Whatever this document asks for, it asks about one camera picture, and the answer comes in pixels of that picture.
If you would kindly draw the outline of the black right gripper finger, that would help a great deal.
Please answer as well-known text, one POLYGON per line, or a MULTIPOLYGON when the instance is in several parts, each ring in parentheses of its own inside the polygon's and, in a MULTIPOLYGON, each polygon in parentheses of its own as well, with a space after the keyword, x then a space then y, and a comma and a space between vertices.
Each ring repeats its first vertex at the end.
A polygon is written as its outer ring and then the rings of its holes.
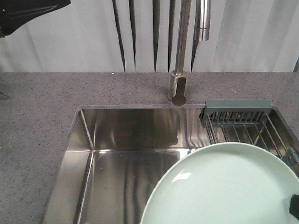
POLYGON ((299 219, 299 195, 293 194, 290 199, 289 213, 299 219))

